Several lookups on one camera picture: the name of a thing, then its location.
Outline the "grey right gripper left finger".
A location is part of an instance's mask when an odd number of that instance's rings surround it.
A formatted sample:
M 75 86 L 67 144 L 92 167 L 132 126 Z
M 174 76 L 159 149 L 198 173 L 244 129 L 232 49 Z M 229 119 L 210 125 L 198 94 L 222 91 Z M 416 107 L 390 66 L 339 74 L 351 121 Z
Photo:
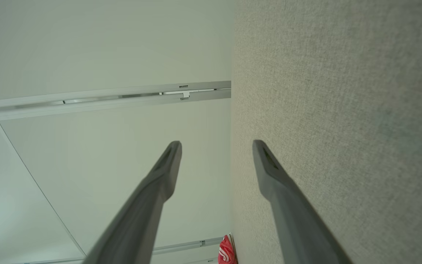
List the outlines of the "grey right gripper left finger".
M 175 190 L 182 144 L 171 142 L 127 199 L 85 264 L 149 264 L 163 205 Z

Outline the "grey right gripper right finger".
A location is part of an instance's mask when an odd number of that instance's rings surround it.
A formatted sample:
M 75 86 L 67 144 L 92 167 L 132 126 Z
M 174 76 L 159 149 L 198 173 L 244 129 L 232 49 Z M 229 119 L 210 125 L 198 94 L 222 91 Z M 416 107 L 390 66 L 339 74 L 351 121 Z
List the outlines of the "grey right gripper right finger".
M 253 141 L 253 160 L 260 192 L 271 204 L 284 263 L 352 263 L 264 141 Z

